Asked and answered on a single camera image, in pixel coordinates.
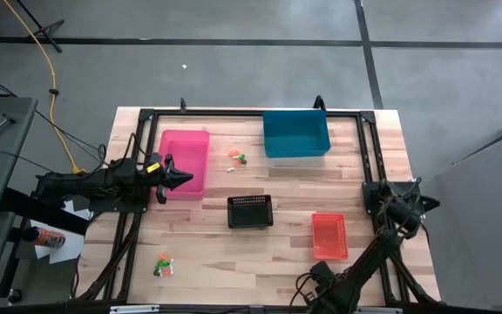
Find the red basket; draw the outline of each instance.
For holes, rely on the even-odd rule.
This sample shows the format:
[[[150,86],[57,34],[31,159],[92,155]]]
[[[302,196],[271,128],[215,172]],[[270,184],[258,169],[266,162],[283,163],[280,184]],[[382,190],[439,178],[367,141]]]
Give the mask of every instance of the red basket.
[[[346,224],[343,214],[313,214],[313,257],[347,260]]]

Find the plastic container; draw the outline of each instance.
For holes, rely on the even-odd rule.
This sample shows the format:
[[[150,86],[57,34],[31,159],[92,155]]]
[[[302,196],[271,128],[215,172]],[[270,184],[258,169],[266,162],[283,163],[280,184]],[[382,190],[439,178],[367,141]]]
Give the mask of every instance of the plastic container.
[[[323,110],[266,111],[262,121],[269,158],[323,156],[330,150]]]
[[[207,131],[165,130],[162,132],[158,153],[164,158],[171,154],[176,168],[193,174],[193,178],[174,191],[167,190],[172,198],[202,197],[207,178],[208,148],[210,135]]]
[[[313,214],[313,257],[347,260],[346,224],[343,214]]]

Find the black basket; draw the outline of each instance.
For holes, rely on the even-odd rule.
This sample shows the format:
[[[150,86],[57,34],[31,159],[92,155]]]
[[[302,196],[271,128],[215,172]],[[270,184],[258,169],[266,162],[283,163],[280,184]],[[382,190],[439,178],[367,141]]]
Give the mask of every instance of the black basket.
[[[272,225],[270,195],[227,198],[227,226],[229,228],[263,228]]]

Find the wood grain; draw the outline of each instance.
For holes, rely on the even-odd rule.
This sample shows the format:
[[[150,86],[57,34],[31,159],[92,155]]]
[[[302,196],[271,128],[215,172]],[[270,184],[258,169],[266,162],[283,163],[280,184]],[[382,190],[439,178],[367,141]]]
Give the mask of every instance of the wood grain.
[[[138,116],[139,107],[118,108],[108,160],[121,157],[129,134],[135,132]],[[397,112],[376,111],[376,118],[388,178],[410,180]],[[287,305],[295,293],[295,278],[316,263],[311,239],[311,214],[315,212],[344,213],[349,260],[329,265],[334,271],[349,267],[373,239],[373,231],[363,208],[363,168],[355,121],[330,118],[328,124],[331,149],[325,156],[271,160],[264,153],[261,118],[160,117],[155,149],[166,129],[210,132],[205,197],[169,199],[166,205],[159,205],[151,195],[140,226],[129,302]],[[370,139],[368,127],[365,132]],[[248,164],[228,173],[232,161],[227,153],[233,149],[244,152]],[[370,140],[368,149],[376,169]],[[378,178],[377,171],[373,176],[374,180]],[[274,226],[229,229],[226,198],[259,194],[272,195]],[[79,264],[78,292],[86,290],[107,263],[117,220],[117,214],[103,214],[88,230]],[[439,299],[423,231],[407,241],[402,251],[412,274],[431,296]],[[173,276],[153,276],[153,266],[161,253],[174,258]],[[114,293],[119,290],[124,264],[125,259],[119,265]],[[391,281],[398,297],[393,270]],[[361,305],[383,304],[380,283],[377,272],[362,290]],[[296,304],[302,304],[302,300],[298,298]]]

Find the blue bin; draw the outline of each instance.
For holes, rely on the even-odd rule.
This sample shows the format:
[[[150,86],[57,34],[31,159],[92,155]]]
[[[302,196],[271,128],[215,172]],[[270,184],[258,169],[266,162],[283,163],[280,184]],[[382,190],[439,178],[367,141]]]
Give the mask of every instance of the blue bin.
[[[323,110],[266,111],[262,122],[269,158],[323,156],[330,150]]]

